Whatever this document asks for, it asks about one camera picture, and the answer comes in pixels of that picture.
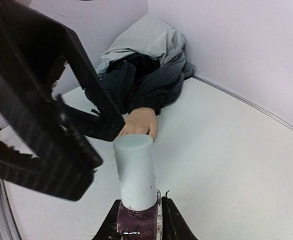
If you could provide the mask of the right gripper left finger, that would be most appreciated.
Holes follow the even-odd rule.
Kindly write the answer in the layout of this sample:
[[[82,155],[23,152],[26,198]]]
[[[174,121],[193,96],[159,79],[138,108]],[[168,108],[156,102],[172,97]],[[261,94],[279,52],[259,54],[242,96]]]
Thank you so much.
[[[117,217],[120,206],[120,200],[114,201],[101,227],[92,240],[121,240],[122,236],[117,232]]]

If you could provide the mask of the purple nail polish bottle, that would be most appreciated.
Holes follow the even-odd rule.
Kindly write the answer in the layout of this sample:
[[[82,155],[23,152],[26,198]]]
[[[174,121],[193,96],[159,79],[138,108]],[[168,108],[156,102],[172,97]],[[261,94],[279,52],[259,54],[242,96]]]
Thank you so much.
[[[162,240],[163,204],[160,190],[157,190],[156,204],[147,210],[130,210],[120,203],[116,230],[123,240]]]

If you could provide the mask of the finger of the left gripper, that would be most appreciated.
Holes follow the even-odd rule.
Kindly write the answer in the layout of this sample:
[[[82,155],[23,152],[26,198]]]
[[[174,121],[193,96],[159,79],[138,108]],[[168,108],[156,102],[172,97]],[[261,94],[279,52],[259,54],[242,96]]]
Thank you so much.
[[[83,142],[88,136],[113,141],[124,126],[124,119],[102,87],[77,34],[62,24],[52,24],[48,31],[48,92],[52,93],[53,83],[60,79],[65,63],[69,63],[86,97],[99,111],[98,115],[85,113],[62,103],[61,97],[57,97],[52,101],[50,138],[60,142]]]
[[[75,128],[62,99],[47,101],[30,80],[0,72],[0,113],[30,153],[0,141],[0,179],[78,201],[103,160]]]

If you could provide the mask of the mannequin hand with long nails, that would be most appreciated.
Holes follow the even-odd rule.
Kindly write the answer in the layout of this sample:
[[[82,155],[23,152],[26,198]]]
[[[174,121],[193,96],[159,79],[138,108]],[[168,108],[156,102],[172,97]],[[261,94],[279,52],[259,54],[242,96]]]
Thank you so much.
[[[125,118],[125,125],[118,134],[118,137],[145,134],[154,140],[158,134],[158,118],[155,110],[148,107],[140,107],[131,111]]]

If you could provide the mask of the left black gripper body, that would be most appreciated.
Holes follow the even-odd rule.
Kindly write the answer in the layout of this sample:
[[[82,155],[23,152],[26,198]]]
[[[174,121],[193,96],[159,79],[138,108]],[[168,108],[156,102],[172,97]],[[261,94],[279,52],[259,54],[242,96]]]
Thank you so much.
[[[68,61],[69,30],[13,0],[0,0],[0,113],[7,120],[60,120],[52,97]]]

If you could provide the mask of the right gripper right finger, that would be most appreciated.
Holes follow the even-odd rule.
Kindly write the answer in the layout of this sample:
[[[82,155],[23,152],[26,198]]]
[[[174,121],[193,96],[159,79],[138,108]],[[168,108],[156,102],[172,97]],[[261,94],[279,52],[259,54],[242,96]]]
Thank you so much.
[[[198,240],[172,199],[162,197],[163,240]]]

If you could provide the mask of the white nail polish cap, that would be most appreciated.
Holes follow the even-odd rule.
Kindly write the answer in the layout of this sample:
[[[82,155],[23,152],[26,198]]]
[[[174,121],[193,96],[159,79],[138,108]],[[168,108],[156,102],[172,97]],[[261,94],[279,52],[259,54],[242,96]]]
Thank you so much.
[[[157,201],[153,138],[129,134],[113,146],[123,205],[133,211],[151,208]]]

